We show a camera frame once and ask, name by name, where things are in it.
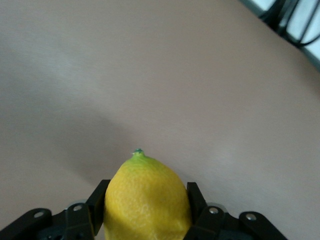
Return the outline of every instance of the metal screw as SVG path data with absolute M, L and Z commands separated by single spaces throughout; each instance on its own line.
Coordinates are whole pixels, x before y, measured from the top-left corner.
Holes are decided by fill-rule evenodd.
M 76 239 L 82 239 L 84 237 L 84 233 L 83 232 L 79 232 L 77 235 L 76 235 Z
M 73 211 L 79 211 L 80 209 L 82 209 L 82 206 L 79 204 L 73 208 Z
M 43 215 L 44 213 L 42 211 L 38 211 L 36 214 L 33 215 L 34 218 L 39 218 Z
M 252 214 L 252 213 L 247 213 L 247 214 L 245 215 L 245 217 L 246 217 L 248 220 L 250 220 L 250 221 L 255 221 L 255 220 L 257 220 L 257 217 L 256 217 L 254 214 Z
M 54 240 L 64 240 L 65 236 L 59 235 L 54 238 Z
M 211 214 L 217 214 L 217 213 L 219 212 L 219 210 L 216 209 L 215 207 L 210 207 L 210 208 L 209 208 L 209 212 L 210 212 Z

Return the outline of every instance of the bolt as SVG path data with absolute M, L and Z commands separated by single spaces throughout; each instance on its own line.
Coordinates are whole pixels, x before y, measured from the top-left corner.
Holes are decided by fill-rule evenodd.
M 38 211 L 36 214 L 33 215 L 34 218 L 39 218 L 43 215 L 44 213 L 42 211 Z
M 252 214 L 252 213 L 247 213 L 247 214 L 245 215 L 245 217 L 246 217 L 248 220 L 250 220 L 250 221 L 255 221 L 255 220 L 257 220 L 257 217 L 256 217 L 254 214 Z
M 76 235 L 76 239 L 82 239 L 84 237 L 84 233 L 83 232 L 79 232 L 77 235 Z
M 209 212 L 210 212 L 211 214 L 217 214 L 217 213 L 219 212 L 219 210 L 216 209 L 215 207 L 210 207 L 210 208 L 209 208 Z
M 79 211 L 80 209 L 82 209 L 82 206 L 79 204 L 73 208 L 73 211 Z

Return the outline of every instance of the yellow lemon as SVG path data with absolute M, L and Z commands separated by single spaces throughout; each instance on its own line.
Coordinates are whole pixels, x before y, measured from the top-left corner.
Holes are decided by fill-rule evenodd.
M 182 240 L 192 224 L 178 175 L 137 149 L 105 192 L 106 240 Z

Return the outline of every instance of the lemon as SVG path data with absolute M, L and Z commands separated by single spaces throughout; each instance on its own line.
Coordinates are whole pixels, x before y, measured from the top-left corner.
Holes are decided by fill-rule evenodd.
M 192 224 L 178 175 L 137 149 L 105 192 L 106 240 L 182 240 Z

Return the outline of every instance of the beige table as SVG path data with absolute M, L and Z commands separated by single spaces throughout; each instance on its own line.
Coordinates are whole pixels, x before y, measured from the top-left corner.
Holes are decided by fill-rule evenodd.
M 1 0 L 0 22 L 0 229 L 139 147 L 235 217 L 320 238 L 320 73 L 239 1 Z

